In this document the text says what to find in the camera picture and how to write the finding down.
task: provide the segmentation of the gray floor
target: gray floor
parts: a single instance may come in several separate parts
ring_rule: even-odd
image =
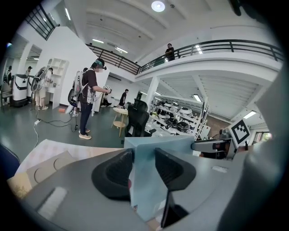
[[[52,105],[46,111],[38,111],[38,118],[47,122],[52,120],[68,121],[70,119],[70,115],[59,113],[58,108],[54,110],[51,108]],[[21,162],[31,152],[37,141],[37,135],[33,128],[36,113],[37,111],[31,110],[30,104],[20,108],[5,106],[5,112],[0,112],[0,143],[14,152]],[[119,129],[115,126],[111,128],[114,116],[115,111],[112,108],[103,107],[100,108],[98,114],[94,114],[94,117],[89,117],[87,128],[91,129],[89,133],[92,136],[91,140],[80,139],[78,131],[71,132],[70,125],[58,128],[40,122],[36,126],[39,143],[45,139],[50,139],[83,146],[122,148],[121,140],[124,139],[124,133],[122,132],[119,138]],[[72,124],[74,130],[75,118],[72,118],[69,123]],[[61,122],[54,122],[53,124],[66,125]],[[77,117],[77,124],[80,124],[80,115]]]

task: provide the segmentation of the black t-shirt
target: black t-shirt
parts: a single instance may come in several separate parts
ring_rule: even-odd
[[[168,58],[168,60],[169,61],[172,61],[172,60],[175,60],[175,55],[174,55],[174,48],[173,47],[171,47],[171,48],[168,48],[167,50],[166,50],[166,52],[169,52],[169,51],[172,51],[171,53],[169,53],[169,54],[166,54],[166,57]]]
[[[82,94],[80,95],[80,102],[82,103],[87,103],[88,86],[92,88],[98,85],[94,70],[88,70],[84,73],[83,78],[82,78],[82,85],[84,86],[85,84],[87,85],[82,90]]]
[[[126,101],[126,93],[123,92],[122,96],[121,96],[121,101],[119,102],[120,106],[124,106],[124,101]]]

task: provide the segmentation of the jeans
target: jeans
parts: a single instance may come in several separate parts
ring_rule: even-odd
[[[92,109],[92,103],[81,103],[80,134],[85,135],[85,128]]]

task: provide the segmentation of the round wooden table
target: round wooden table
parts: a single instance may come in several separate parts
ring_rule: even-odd
[[[122,108],[117,108],[117,107],[114,107],[113,109],[117,113],[116,113],[116,116],[114,117],[112,126],[115,125],[116,127],[120,128],[120,131],[119,131],[119,137],[120,137],[121,136],[121,129],[126,126],[126,124],[123,122],[123,117],[127,116],[128,112],[127,112],[127,109],[122,109]],[[121,114],[121,121],[115,121],[118,113]]]

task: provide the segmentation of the man wearing vr headset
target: man wearing vr headset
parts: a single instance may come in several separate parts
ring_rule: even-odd
[[[87,134],[90,130],[86,129],[86,124],[95,99],[95,92],[111,93],[111,90],[99,87],[96,81],[96,73],[102,72],[103,69],[106,69],[104,67],[104,61],[102,59],[97,59],[92,63],[91,68],[84,73],[82,78],[82,85],[84,88],[79,97],[81,103],[79,137],[82,139],[91,139],[91,136]]]

